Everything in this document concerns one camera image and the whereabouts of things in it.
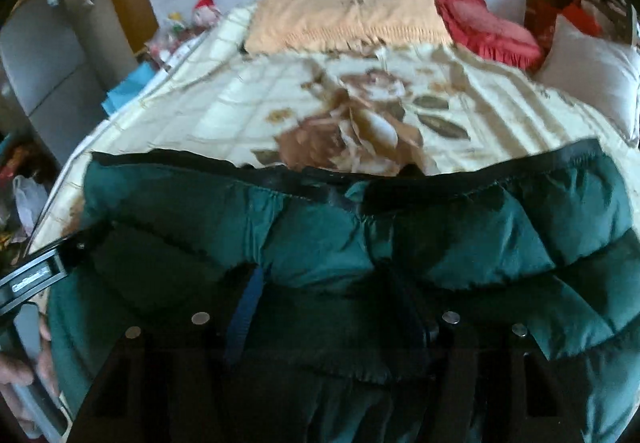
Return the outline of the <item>person's left hand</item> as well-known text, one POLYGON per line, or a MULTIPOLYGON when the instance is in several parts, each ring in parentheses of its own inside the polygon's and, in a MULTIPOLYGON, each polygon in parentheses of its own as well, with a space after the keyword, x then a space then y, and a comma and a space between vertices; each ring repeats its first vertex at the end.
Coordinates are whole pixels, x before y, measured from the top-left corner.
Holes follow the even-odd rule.
MULTIPOLYGON (((36 374, 46 385, 48 391, 57 397, 60 394, 58 387, 58 378, 55 375, 55 369, 51 352, 51 332, 48 326, 47 316, 39 314, 39 333, 40 333, 40 353, 36 363, 36 374)), ((29 410, 23 405, 20 398, 13 390, 14 385, 31 385, 35 379, 34 371, 19 359, 13 359, 4 353, 1 354, 1 395, 6 401, 6 405, 18 424, 25 431, 32 431, 36 424, 29 410)))

